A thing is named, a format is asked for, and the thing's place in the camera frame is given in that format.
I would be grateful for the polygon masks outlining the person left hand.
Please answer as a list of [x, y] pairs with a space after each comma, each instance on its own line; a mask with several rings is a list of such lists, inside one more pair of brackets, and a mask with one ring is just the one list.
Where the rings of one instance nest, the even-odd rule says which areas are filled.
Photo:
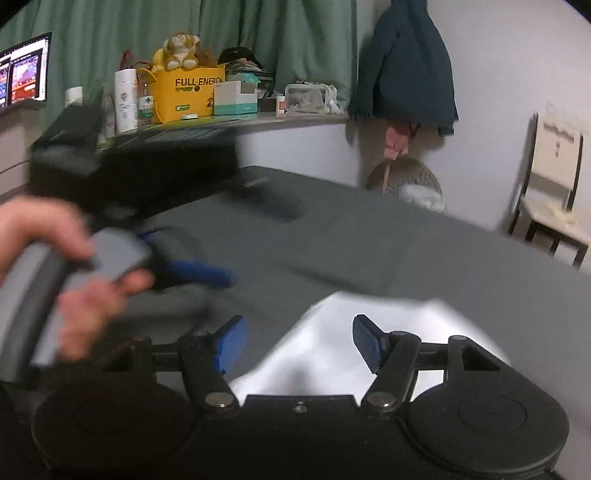
[[[1, 205], [1, 276], [5, 277], [18, 256], [40, 240], [57, 247], [67, 258], [88, 260], [95, 254], [81, 211], [57, 199], [16, 197]], [[129, 272], [117, 282], [92, 279], [58, 297], [63, 317], [59, 353], [63, 360], [86, 358], [102, 337], [108, 323], [120, 315], [126, 300], [154, 283], [147, 270]]]

